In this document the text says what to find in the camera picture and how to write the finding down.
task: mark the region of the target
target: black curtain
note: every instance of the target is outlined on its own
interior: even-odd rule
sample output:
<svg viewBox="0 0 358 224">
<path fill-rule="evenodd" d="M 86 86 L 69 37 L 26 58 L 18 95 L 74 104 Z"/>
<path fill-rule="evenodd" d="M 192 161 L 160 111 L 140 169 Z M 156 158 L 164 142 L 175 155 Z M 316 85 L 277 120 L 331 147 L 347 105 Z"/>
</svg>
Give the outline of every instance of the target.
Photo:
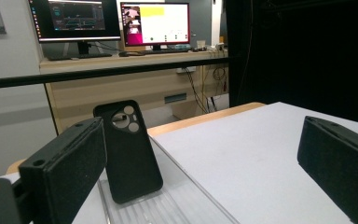
<svg viewBox="0 0 358 224">
<path fill-rule="evenodd" d="M 284 102 L 358 121 L 358 0 L 244 1 L 241 33 L 229 2 L 228 50 L 240 55 L 230 106 Z"/>
</svg>

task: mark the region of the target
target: monitor screen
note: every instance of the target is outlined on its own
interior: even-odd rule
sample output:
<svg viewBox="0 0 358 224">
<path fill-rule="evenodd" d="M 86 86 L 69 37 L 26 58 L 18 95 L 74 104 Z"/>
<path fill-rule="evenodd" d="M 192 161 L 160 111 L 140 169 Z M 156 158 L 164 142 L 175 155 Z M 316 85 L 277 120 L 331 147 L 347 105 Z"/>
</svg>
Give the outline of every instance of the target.
<svg viewBox="0 0 358 224">
<path fill-rule="evenodd" d="M 126 47 L 190 43 L 188 3 L 121 3 Z"/>
<path fill-rule="evenodd" d="M 120 40 L 116 0 L 29 0 L 29 5 L 39 43 Z M 79 53 L 87 53 L 81 46 Z"/>
</svg>

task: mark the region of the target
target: computer mouse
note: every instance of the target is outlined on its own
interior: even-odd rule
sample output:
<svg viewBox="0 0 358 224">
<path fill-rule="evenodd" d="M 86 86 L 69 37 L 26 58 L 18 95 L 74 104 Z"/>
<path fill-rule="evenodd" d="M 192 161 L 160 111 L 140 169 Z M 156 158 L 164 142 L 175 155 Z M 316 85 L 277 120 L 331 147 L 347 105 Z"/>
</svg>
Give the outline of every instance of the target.
<svg viewBox="0 0 358 224">
<path fill-rule="evenodd" d="M 130 56 L 145 56 L 139 51 L 122 51 L 118 54 L 118 57 L 130 57 Z"/>
</svg>

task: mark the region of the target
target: black phone case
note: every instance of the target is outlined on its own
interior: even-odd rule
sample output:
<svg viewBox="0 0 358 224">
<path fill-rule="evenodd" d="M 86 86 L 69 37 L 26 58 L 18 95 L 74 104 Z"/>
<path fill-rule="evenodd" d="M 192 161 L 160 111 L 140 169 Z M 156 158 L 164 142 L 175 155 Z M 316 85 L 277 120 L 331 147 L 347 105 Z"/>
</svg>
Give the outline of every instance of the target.
<svg viewBox="0 0 358 224">
<path fill-rule="evenodd" d="M 122 101 L 94 108 L 103 118 L 112 198 L 126 203 L 162 188 L 163 181 L 138 104 Z"/>
</svg>

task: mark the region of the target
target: clear plastic tray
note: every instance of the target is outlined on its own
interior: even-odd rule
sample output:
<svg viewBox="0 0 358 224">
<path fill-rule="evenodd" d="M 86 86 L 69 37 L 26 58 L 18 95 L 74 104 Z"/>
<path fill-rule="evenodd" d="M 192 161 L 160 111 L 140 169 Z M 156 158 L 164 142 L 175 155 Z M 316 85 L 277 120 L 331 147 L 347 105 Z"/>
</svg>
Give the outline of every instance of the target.
<svg viewBox="0 0 358 224">
<path fill-rule="evenodd" d="M 161 190 L 128 203 L 112 200 L 106 173 L 100 177 L 107 223 L 239 223 L 161 148 L 150 140 L 164 180 Z"/>
</svg>

